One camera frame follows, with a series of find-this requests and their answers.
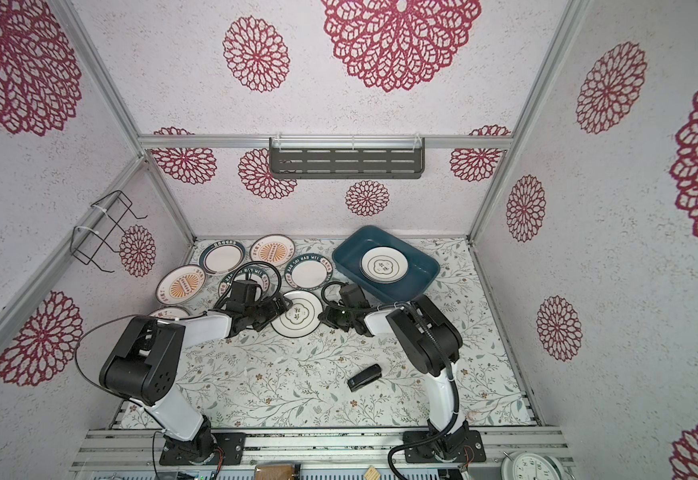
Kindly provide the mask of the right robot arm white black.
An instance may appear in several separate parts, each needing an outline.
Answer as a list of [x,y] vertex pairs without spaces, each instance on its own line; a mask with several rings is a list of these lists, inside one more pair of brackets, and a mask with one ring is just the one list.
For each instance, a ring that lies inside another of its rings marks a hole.
[[357,284],[331,281],[322,287],[322,323],[367,337],[392,335],[408,360],[424,376],[430,402],[432,435],[443,438],[462,428],[456,381],[463,338],[454,324],[425,294],[407,302],[372,306]]

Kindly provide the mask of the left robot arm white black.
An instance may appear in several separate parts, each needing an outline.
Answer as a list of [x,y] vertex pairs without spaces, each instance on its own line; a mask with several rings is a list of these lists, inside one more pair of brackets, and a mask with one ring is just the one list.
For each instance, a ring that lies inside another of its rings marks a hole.
[[166,437],[180,442],[195,440],[207,418],[175,385],[182,352],[208,341],[232,338],[244,330],[260,331],[293,307],[281,291],[258,297],[259,289],[253,280],[235,281],[213,308],[187,319],[130,318],[100,370],[100,385],[144,407]]

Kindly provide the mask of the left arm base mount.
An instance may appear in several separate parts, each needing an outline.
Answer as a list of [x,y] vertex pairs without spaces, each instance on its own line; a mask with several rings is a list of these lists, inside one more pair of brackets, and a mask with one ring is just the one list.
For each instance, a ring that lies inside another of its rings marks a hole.
[[165,437],[158,464],[160,466],[239,465],[245,448],[244,433],[201,432],[191,441]]

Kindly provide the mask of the white plate cloud motif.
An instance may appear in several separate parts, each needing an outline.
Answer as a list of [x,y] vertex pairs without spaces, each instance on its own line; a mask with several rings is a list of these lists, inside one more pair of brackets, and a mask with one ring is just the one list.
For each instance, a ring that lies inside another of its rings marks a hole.
[[371,281],[390,284],[400,281],[409,271],[407,257],[391,247],[375,247],[367,251],[360,262],[363,275]]
[[271,326],[276,333],[286,338],[297,339],[306,337],[319,328],[319,315],[323,312],[323,304],[317,295],[309,291],[294,290],[285,293],[284,297],[292,305],[272,321]]

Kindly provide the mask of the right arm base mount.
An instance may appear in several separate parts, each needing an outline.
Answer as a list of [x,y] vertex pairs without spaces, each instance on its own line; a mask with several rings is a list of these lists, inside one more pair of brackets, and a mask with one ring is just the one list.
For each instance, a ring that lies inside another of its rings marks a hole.
[[435,442],[409,447],[430,435],[427,431],[407,431],[403,434],[406,445],[405,460],[410,464],[422,463],[484,463],[487,460],[482,437],[476,430],[460,429]]

